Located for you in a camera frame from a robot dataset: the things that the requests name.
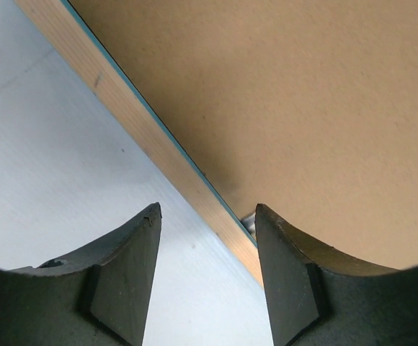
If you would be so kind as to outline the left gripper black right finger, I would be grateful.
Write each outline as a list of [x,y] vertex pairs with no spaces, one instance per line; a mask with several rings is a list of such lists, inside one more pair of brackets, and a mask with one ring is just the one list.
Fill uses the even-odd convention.
[[255,229],[275,345],[418,345],[418,265],[350,256],[264,204]]

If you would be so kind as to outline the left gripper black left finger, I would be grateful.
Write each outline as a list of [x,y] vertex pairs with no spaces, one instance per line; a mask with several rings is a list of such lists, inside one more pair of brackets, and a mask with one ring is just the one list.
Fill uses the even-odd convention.
[[0,345],[141,345],[160,236],[153,203],[39,267],[0,270]]

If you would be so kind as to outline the blue wooden picture frame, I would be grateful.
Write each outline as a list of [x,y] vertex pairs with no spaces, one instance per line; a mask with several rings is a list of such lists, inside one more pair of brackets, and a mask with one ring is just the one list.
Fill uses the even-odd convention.
[[257,280],[259,203],[418,264],[418,1],[20,1]]

